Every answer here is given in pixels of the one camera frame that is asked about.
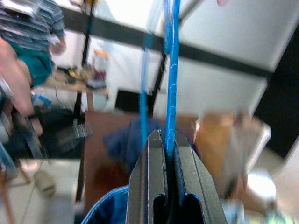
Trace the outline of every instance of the white wall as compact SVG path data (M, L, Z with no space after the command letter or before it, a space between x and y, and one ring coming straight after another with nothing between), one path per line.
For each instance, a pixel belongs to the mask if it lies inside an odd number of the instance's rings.
M59 4L68 5L66 0ZM100 0L99 17L145 30L153 0ZM189 0L182 1L182 8ZM299 16L297 0L230 0L218 7L216 0L206 0L184 23L182 42L225 55L239 61L274 70L292 35ZM161 33L161 24L156 33ZM57 64L80 66L84 37L67 32L68 50L54 57ZM113 108L117 90L139 89L142 51L116 42L92 38L91 51L104 49L110 55L108 86ZM93 53L88 56L91 62ZM152 52L149 63L148 87L153 82L160 55ZM178 65L178 112L202 113L210 108L247 108L255 110L266 87L266 81L232 70L180 59ZM167 77L163 89L167 87ZM166 113L166 94L159 94L155 114Z

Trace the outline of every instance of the striped shirt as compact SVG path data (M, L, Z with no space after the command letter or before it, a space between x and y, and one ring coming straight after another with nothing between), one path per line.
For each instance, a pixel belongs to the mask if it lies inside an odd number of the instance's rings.
M7 14L0 0L0 36L20 47L49 53L49 36L64 37L64 16L54 0L43 0L35 18Z

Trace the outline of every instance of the hand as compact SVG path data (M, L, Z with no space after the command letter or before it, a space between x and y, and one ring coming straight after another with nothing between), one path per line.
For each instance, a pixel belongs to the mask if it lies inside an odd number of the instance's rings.
M52 54L54 55L61 55L65 52L66 50L66 44L65 44L65 39L61 38L60 42L56 43L49 43L49 48Z

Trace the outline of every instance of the desk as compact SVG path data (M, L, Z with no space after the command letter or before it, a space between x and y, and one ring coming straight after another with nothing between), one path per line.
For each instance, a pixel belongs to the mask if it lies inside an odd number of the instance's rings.
M85 82L77 80L75 83L68 83L67 75L62 71L54 72L44 84L44 87L58 88L67 91L86 92L87 108L93 110L93 94L109 96L108 88L92 89L86 86Z
M127 127L134 114L113 114L106 112L85 113L85 122L91 125L93 135L86 138L84 150L85 211L108 191L128 184L128 176L120 163L108 155L103 137L119 128ZM177 127L193 139L197 116L177 116Z

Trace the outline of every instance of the teal shorts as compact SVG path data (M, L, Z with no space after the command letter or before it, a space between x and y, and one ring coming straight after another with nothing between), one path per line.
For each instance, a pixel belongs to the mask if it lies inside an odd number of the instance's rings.
M33 86L43 84L52 73L55 65L50 55L41 51L22 48L13 43L9 44L15 50L17 58L23 61L29 68Z

